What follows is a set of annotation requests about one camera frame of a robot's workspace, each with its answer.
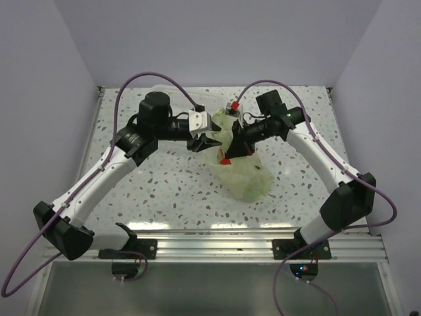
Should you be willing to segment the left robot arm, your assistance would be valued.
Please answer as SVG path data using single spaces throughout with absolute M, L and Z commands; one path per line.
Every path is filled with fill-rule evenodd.
M 137 114 L 119 130 L 100 160 L 75 185 L 52 203 L 40 202 L 34 216 L 43 236 L 68 260 L 89 250 L 106 250 L 127 259 L 139 249 L 136 233 L 117 223 L 107 232 L 94 232 L 85 222 L 97 204 L 126 175 L 158 149 L 159 141 L 185 141 L 192 152 L 220 146 L 207 137 L 220 127 L 202 105 L 187 112 L 187 118 L 173 115 L 170 97 L 149 92 L 139 103 Z

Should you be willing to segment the red fake tomato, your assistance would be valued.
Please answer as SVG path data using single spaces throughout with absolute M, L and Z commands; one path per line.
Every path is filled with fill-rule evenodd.
M 229 159 L 227 159 L 227 158 L 223 158 L 223 159 L 220 161 L 220 164 L 221 164 L 221 165 L 231 165 L 232 163 L 231 163 L 231 161 L 230 161 Z

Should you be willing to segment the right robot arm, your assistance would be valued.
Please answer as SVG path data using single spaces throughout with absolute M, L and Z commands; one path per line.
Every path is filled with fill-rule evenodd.
M 316 251 L 315 241 L 329 238 L 372 212 L 374 192 L 367 186 L 375 186 L 376 179 L 347 164 L 313 125 L 306 124 L 302 109 L 288 109 L 276 90 L 258 96 L 256 101 L 264 118 L 252 124 L 234 122 L 233 140 L 224 156 L 233 159 L 252 155 L 257 142 L 279 136 L 316 171 L 329 197 L 319 214 L 295 231 L 293 251 L 305 259 Z

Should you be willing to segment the light green avocado plastic bag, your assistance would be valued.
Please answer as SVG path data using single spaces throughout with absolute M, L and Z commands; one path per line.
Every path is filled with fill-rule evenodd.
M 221 127 L 221 131 L 209 132 L 208 135 L 222 145 L 204 150 L 201 161 L 211 168 L 214 177 L 229 191 L 233 199 L 245 203 L 264 199 L 272 188 L 274 176 L 262 164 L 258 153 L 221 163 L 232 143 L 232 127 L 237 119 L 226 115 L 224 109 L 218 109 L 212 115 L 212 121 Z

